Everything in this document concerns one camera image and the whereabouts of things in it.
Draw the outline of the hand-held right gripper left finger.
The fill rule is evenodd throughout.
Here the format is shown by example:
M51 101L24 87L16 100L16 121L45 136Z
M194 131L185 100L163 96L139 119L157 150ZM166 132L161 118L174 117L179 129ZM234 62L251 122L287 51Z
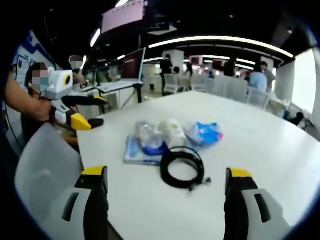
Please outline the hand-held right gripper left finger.
M52 240L108 239L108 168L84 170L74 187L50 206L48 235Z

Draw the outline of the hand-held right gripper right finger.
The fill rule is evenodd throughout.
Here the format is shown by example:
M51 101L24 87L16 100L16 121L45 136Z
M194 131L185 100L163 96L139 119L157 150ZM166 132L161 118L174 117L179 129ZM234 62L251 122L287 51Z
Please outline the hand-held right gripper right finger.
M224 219L225 240L282 240L291 230L282 206L239 168L226 169Z

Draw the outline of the person's left hand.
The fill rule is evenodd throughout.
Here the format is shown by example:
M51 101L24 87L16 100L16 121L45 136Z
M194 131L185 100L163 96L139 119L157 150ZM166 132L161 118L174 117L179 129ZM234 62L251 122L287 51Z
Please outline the person's left hand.
M36 105L35 118L40 122L47 122L53 117L54 107L52 102L46 98L41 98Z

